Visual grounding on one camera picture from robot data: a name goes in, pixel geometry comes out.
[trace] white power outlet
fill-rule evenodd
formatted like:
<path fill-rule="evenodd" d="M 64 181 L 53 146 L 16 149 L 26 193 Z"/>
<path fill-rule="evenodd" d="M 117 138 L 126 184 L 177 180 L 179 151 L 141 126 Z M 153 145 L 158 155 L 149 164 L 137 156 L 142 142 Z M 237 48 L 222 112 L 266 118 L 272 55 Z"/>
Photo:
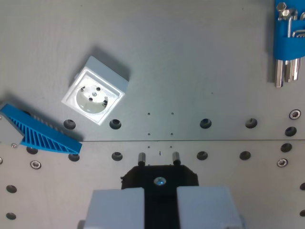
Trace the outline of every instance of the white power outlet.
<path fill-rule="evenodd" d="M 127 80 L 91 56 L 61 102 L 101 125 L 127 85 Z"/>

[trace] blue plastic part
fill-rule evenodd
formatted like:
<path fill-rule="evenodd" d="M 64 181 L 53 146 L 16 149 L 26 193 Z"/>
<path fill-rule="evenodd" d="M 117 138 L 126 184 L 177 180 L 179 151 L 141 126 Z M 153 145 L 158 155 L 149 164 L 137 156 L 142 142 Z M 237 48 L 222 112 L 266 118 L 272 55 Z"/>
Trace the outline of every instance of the blue plastic part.
<path fill-rule="evenodd" d="M 82 144 L 6 104 L 1 110 L 24 134 L 22 145 L 66 154 L 79 154 Z"/>
<path fill-rule="evenodd" d="M 282 0 L 275 0 L 275 32 L 274 32 L 274 58 L 277 60 L 289 61 L 305 56 L 305 38 L 287 38 L 287 21 L 278 21 L 279 14 L 276 10 L 278 3 Z M 292 33 L 296 30 L 305 30 L 305 21 L 299 17 L 305 12 L 305 0 L 285 0 L 287 8 L 298 10 L 298 20 L 292 21 Z"/>

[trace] metal pegboard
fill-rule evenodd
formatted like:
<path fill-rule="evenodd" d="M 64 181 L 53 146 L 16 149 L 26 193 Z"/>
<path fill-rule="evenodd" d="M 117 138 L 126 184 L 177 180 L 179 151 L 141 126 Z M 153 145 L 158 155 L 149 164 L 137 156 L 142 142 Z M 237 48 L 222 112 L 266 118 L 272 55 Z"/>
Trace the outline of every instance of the metal pegboard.
<path fill-rule="evenodd" d="M 305 119 L 288 118 L 305 111 L 305 72 L 274 87 L 273 30 L 273 0 L 5 0 L 0 99 L 58 127 L 72 119 L 84 141 L 285 139 L 290 126 L 305 139 Z M 90 55 L 129 80 L 102 126 L 61 103 Z"/>
<path fill-rule="evenodd" d="M 239 212 L 249 229 L 302 229 L 305 218 L 305 141 L 290 141 L 292 150 L 283 153 L 286 141 L 174 141 L 174 142 L 85 142 L 80 160 L 68 155 L 39 151 L 35 155 L 25 147 L 0 146 L 0 222 L 6 229 L 81 229 L 94 189 L 121 188 L 120 177 L 137 165 L 140 152 L 146 164 L 172 164 L 172 152 L 180 153 L 182 164 L 198 174 L 200 186 L 228 186 Z M 196 155 L 208 153 L 200 161 Z M 251 158 L 239 155 L 249 151 Z M 114 161 L 113 152 L 123 159 Z M 276 163 L 286 158 L 288 165 Z M 30 161 L 41 162 L 41 169 Z M 17 192 L 6 191 L 14 185 Z M 8 220 L 6 213 L 15 213 Z"/>

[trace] hole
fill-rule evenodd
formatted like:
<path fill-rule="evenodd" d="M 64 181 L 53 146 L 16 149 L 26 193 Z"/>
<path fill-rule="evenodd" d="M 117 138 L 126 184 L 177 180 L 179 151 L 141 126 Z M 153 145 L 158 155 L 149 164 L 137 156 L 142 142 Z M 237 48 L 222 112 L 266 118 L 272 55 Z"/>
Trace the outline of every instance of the hole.
<path fill-rule="evenodd" d="M 250 157 L 251 157 L 251 154 L 248 151 L 243 151 L 239 155 L 239 158 L 242 159 L 243 161 L 248 160 Z"/>
<path fill-rule="evenodd" d="M 122 124 L 119 120 L 117 119 L 112 119 L 109 123 L 109 126 L 114 129 L 114 130 L 117 130 L 117 129 L 120 129 Z"/>
<path fill-rule="evenodd" d="M 246 121 L 246 127 L 252 129 L 257 126 L 257 120 L 255 118 L 250 118 Z"/>
<path fill-rule="evenodd" d="M 70 161 L 76 162 L 80 159 L 80 156 L 78 154 L 69 154 L 68 158 Z"/>
<path fill-rule="evenodd" d="M 71 119 L 67 119 L 63 122 L 63 126 L 68 130 L 73 130 L 76 127 L 76 123 Z"/>
<path fill-rule="evenodd" d="M 289 152 L 291 149 L 292 149 L 292 144 L 290 144 L 290 143 L 285 143 L 285 144 L 282 144 L 282 146 L 281 146 L 281 151 L 284 153 Z"/>
<path fill-rule="evenodd" d="M 296 128 L 293 127 L 293 126 L 287 128 L 287 129 L 285 130 L 285 135 L 286 135 L 287 137 L 292 137 L 292 136 L 295 135 L 295 134 L 296 134 Z"/>
<path fill-rule="evenodd" d="M 121 161 L 123 159 L 123 155 L 119 152 L 114 152 L 112 155 L 111 155 L 111 158 L 114 160 L 114 161 Z"/>
<path fill-rule="evenodd" d="M 305 183 L 301 184 L 300 189 L 301 189 L 302 191 L 305 191 Z"/>
<path fill-rule="evenodd" d="M 37 154 L 38 153 L 38 149 L 34 149 L 32 147 L 27 147 L 27 152 L 29 154 Z"/>
<path fill-rule="evenodd" d="M 14 213 L 7 213 L 6 214 L 6 218 L 10 219 L 10 220 L 14 220 L 16 219 L 16 215 Z"/>
<path fill-rule="evenodd" d="M 199 152 L 199 153 L 197 154 L 197 159 L 198 159 L 198 160 L 203 161 L 203 160 L 205 160 L 205 159 L 207 159 L 207 158 L 208 158 L 208 153 L 207 153 L 207 152 L 201 151 L 201 152 Z"/>
<path fill-rule="evenodd" d="M 205 118 L 205 119 L 201 120 L 201 122 L 200 122 L 200 127 L 203 129 L 210 128 L 211 125 L 212 125 L 212 121 L 208 118 Z"/>
<path fill-rule="evenodd" d="M 289 114 L 289 118 L 292 120 L 298 119 L 301 116 L 300 110 L 292 110 Z"/>
<path fill-rule="evenodd" d="M 10 193 L 15 193 L 17 192 L 17 188 L 14 185 L 7 185 L 6 190 Z"/>

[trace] metal pin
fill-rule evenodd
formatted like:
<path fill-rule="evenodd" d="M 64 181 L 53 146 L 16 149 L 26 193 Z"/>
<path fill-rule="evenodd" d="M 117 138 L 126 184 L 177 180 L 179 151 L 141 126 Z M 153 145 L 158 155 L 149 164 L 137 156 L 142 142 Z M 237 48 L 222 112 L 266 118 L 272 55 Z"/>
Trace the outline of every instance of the metal pin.
<path fill-rule="evenodd" d="M 138 166 L 145 166 L 145 162 L 146 162 L 146 154 L 145 153 L 139 153 Z"/>
<path fill-rule="evenodd" d="M 181 165 L 180 156 L 178 152 L 173 152 L 173 164 L 175 166 Z"/>

